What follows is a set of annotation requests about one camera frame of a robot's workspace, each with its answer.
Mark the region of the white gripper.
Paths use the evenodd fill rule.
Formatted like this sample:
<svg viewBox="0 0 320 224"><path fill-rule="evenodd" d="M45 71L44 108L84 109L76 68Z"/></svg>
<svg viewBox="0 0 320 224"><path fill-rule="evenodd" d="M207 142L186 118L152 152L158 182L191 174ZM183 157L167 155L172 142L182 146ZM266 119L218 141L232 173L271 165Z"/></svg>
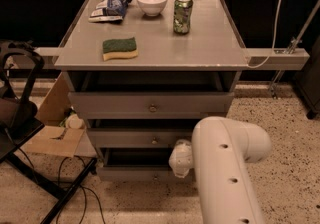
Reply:
<svg viewBox="0 0 320 224"><path fill-rule="evenodd" d="M169 166L178 178L185 178L194 168L192 143L189 140L179 139L169 157Z"/></svg>

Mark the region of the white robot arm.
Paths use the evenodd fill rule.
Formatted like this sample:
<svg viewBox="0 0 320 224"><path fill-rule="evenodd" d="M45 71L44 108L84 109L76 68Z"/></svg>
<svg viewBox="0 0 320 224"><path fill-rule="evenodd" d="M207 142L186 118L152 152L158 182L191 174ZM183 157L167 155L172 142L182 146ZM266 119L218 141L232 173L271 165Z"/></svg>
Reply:
<svg viewBox="0 0 320 224"><path fill-rule="evenodd" d="M195 173L203 224L265 224L246 165L268 157L268 133L223 117L199 121L176 142L169 165L178 178Z"/></svg>

